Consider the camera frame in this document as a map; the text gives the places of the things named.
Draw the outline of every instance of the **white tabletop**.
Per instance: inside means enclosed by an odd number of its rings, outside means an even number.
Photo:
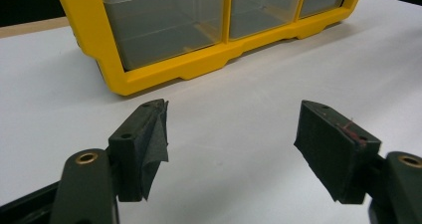
[[[77,151],[106,148],[140,104],[169,103],[169,163],[121,223],[369,223],[334,203],[293,146],[301,100],[333,107],[422,156],[422,7],[360,0],[318,35],[282,41],[191,81],[111,93],[70,27],[0,39],[0,205],[60,179]]]

